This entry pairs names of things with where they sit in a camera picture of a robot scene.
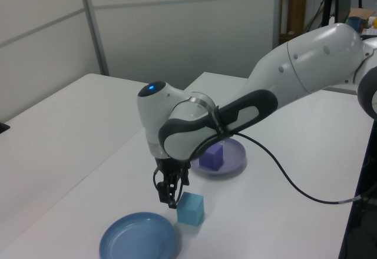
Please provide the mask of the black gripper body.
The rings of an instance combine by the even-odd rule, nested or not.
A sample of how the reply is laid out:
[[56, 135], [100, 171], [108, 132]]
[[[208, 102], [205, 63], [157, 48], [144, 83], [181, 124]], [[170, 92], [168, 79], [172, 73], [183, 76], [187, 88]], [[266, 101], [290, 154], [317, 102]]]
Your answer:
[[156, 164], [159, 171], [163, 174], [163, 182], [169, 184], [176, 183], [178, 179], [181, 179], [182, 170], [190, 169], [190, 163], [188, 161], [180, 161], [173, 158], [156, 158]]

